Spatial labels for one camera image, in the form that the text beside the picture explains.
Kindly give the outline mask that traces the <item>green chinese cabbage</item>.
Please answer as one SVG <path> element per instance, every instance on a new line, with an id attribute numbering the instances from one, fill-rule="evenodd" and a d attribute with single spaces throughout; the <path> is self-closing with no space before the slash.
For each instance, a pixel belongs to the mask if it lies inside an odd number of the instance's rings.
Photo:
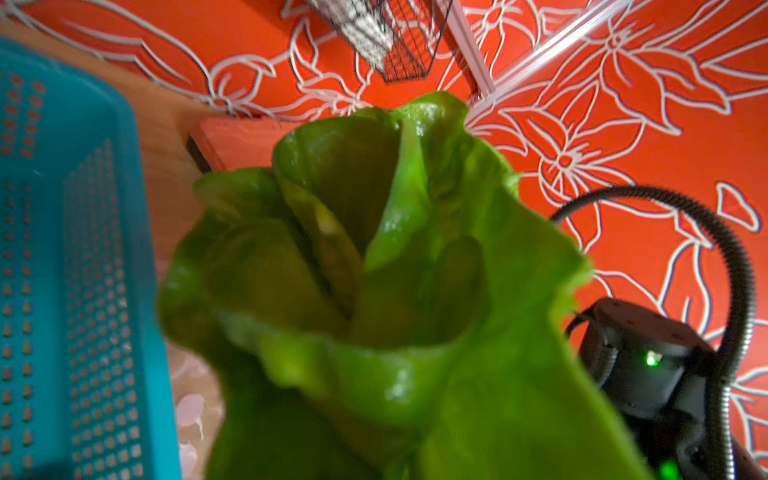
<path id="1" fill-rule="evenodd" d="M 157 298 L 225 405 L 209 479 L 648 479 L 560 322 L 591 263 L 446 92 L 208 173 Z"/>

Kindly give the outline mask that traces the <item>clear pink zipper bag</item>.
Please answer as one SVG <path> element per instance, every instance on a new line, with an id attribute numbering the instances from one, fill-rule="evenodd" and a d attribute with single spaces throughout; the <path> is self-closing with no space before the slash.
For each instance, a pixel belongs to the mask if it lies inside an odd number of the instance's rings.
<path id="1" fill-rule="evenodd" d="M 198 355 L 166 339 L 183 479 L 203 479 L 224 407 L 214 372 Z"/>

